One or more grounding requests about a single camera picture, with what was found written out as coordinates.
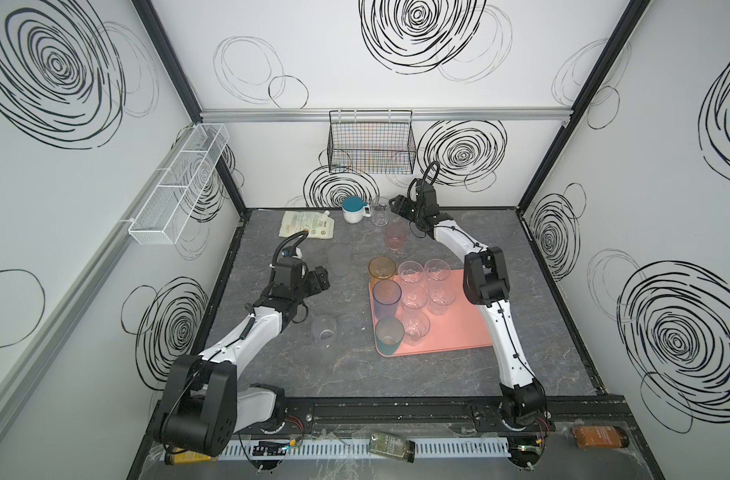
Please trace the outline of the frosted textured glass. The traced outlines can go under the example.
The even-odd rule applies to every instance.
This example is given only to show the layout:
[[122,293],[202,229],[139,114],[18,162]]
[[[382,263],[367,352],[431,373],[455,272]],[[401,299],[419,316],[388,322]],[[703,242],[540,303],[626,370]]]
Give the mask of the frosted textured glass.
[[352,254],[346,245],[336,244],[328,250],[330,270],[337,276],[346,276],[352,264]]

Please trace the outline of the short clear glass front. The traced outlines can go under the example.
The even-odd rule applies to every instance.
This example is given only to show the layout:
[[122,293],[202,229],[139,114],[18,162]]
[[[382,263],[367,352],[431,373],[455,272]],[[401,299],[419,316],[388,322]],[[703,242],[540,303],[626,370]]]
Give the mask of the short clear glass front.
[[311,333],[318,346],[329,348],[337,339],[338,321],[334,316],[320,315],[313,320]]

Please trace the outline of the clear faceted glass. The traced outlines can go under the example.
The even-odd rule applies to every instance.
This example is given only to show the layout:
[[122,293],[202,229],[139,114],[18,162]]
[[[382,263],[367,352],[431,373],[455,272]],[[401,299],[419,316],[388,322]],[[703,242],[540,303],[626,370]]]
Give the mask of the clear faceted glass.
[[418,286],[424,281],[425,270],[421,263],[407,260],[398,266],[397,275],[404,285]]

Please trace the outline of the amber glass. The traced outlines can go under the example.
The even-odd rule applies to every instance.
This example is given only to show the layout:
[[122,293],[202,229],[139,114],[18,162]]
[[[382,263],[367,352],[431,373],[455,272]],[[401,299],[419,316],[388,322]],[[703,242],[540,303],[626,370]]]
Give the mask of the amber glass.
[[392,279],[397,272],[395,261],[388,256],[377,256],[368,264],[370,284],[375,285],[381,280]]

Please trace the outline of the blue glass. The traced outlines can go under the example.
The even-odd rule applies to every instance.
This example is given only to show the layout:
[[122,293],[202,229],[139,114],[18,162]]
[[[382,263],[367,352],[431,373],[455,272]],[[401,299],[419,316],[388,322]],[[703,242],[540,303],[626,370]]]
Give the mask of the blue glass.
[[402,288],[391,279],[378,281],[372,289],[374,316],[376,320],[395,317],[402,298]]

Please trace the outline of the pink tray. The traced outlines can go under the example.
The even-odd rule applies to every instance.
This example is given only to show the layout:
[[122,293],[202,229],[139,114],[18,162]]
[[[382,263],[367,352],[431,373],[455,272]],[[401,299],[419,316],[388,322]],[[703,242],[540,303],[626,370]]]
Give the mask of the pink tray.
[[[481,313],[475,305],[468,302],[463,293],[462,278],[462,270],[452,270],[449,282],[457,291],[457,299],[445,315],[432,315],[427,304],[422,309],[414,309],[423,311],[431,321],[431,330],[421,343],[409,345],[403,339],[394,355],[383,356],[376,348],[373,333],[376,351],[383,357],[399,357],[491,347],[493,343]],[[402,314],[407,309],[411,308],[406,307],[401,300],[396,318],[401,321]],[[378,321],[373,314],[373,330]]]

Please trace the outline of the teal glass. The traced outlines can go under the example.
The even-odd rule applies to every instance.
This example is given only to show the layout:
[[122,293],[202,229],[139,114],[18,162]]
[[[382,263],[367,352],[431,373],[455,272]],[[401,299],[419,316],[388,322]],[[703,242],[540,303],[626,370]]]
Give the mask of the teal glass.
[[392,356],[404,339],[404,325],[395,317],[385,317],[376,323],[374,334],[379,353],[383,356]]

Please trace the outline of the clear tall glass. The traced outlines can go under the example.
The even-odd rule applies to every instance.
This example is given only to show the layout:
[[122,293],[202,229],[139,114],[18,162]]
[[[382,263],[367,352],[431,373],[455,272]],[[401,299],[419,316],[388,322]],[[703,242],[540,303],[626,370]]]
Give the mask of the clear tall glass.
[[431,321],[421,310],[405,310],[401,321],[405,331],[404,341],[409,345],[421,343],[431,330]]

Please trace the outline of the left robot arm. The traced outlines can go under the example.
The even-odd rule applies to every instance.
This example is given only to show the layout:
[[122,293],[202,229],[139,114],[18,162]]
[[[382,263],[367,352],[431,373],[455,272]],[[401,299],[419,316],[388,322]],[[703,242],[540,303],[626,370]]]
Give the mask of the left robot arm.
[[201,353],[174,361],[150,421],[153,439],[172,453],[218,456],[232,436],[246,427],[280,427],[285,391],[264,384],[242,390],[239,378],[293,322],[305,300],[329,288],[326,268],[311,269],[297,257],[276,260],[268,285],[237,327]]

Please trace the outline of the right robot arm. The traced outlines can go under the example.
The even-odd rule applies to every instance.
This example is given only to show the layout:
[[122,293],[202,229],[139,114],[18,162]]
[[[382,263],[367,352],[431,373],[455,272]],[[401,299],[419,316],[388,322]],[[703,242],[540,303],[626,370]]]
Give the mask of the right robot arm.
[[408,193],[390,199],[389,206],[463,261],[463,293],[485,321],[499,366],[502,421],[514,431],[535,424],[547,411],[547,396],[526,358],[513,321],[502,249],[476,240],[442,212],[437,192],[428,180],[413,180]]

